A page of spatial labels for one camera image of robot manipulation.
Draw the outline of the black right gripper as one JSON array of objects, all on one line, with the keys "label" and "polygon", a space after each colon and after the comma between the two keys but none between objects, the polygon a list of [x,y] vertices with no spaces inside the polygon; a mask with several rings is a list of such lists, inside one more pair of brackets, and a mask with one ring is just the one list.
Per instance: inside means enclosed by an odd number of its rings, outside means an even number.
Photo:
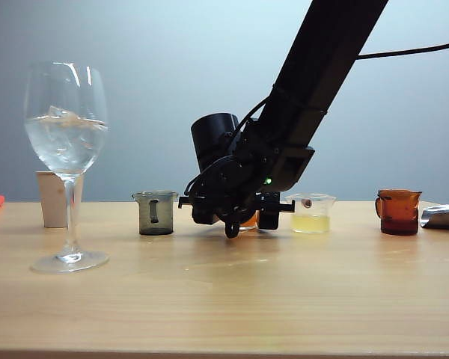
[{"label": "black right gripper", "polygon": [[273,178],[265,162],[239,161],[234,156],[215,160],[192,179],[179,197],[178,207],[190,205],[197,224],[225,224],[229,239],[238,236],[240,226],[256,212],[261,230],[276,230],[282,212],[295,212],[295,202],[281,203],[272,190]]}]

